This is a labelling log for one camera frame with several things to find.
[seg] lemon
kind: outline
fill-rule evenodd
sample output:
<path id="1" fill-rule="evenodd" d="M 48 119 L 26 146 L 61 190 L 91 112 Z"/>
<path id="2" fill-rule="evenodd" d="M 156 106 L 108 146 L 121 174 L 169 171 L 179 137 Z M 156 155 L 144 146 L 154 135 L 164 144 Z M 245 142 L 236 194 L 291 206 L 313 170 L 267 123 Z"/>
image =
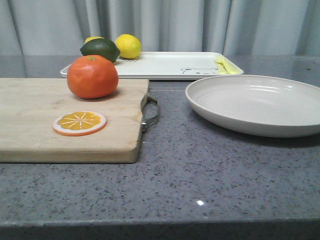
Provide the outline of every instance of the lemon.
<path id="1" fill-rule="evenodd" d="M 96 38 L 87 41 L 81 48 L 80 52 L 83 56 L 100 55 L 105 59 L 115 62 L 120 54 L 120 50 L 116 44 L 105 38 Z"/>
<path id="2" fill-rule="evenodd" d="M 141 53 L 141 42 L 133 35 L 122 34 L 114 43 L 120 50 L 120 57 L 124 59 L 135 59 Z"/>
<path id="3" fill-rule="evenodd" d="M 103 39 L 103 37 L 102 36 L 90 36 L 90 37 L 87 37 L 87 39 L 84 41 L 84 43 L 86 44 L 87 42 L 89 42 L 93 39 Z"/>

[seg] speckled countertop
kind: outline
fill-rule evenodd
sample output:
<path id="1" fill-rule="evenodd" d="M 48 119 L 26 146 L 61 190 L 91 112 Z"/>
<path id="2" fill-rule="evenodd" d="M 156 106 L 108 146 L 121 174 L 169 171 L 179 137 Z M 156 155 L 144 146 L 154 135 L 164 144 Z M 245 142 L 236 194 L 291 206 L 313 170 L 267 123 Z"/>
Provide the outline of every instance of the speckled countertop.
<path id="1" fill-rule="evenodd" d="M 0 77 L 60 78 L 75 58 L 0 56 Z M 245 74 L 320 87 L 320 57 L 229 59 Z M 150 83 L 160 116 L 137 163 L 0 163 L 0 240 L 320 239 L 320 134 L 218 127 L 189 106 L 189 83 Z"/>

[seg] green lime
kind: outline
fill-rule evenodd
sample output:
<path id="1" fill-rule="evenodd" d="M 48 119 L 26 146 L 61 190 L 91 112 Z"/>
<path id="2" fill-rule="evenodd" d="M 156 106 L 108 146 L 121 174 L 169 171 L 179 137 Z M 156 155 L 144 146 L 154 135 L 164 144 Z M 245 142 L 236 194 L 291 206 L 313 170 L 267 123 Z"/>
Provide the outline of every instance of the green lime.
<path id="1" fill-rule="evenodd" d="M 111 62 L 115 62 L 120 54 L 116 44 L 105 38 L 96 38 L 86 42 L 80 52 L 83 56 L 100 55 Z"/>

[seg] orange fruit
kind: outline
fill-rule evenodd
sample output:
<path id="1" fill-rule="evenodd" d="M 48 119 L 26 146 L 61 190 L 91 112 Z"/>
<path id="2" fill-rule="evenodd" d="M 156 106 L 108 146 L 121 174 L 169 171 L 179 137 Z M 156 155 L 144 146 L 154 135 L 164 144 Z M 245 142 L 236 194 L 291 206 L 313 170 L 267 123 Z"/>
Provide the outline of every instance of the orange fruit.
<path id="1" fill-rule="evenodd" d="M 77 58 L 68 68 L 67 85 L 79 98 L 96 99 L 113 93 L 119 76 L 114 64 L 100 55 Z"/>
<path id="2" fill-rule="evenodd" d="M 63 136 L 84 136 L 96 133 L 107 124 L 106 117 L 96 111 L 75 111 L 58 117 L 53 130 Z"/>

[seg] white curtain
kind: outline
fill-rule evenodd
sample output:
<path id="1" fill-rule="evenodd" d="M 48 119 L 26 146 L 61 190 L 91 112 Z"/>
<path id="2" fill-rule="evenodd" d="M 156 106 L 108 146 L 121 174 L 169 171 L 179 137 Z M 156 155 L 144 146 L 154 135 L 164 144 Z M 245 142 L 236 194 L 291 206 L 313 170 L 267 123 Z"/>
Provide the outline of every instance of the white curtain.
<path id="1" fill-rule="evenodd" d="M 320 0 L 0 0 L 0 55 L 80 55 L 124 33 L 143 51 L 320 56 Z"/>

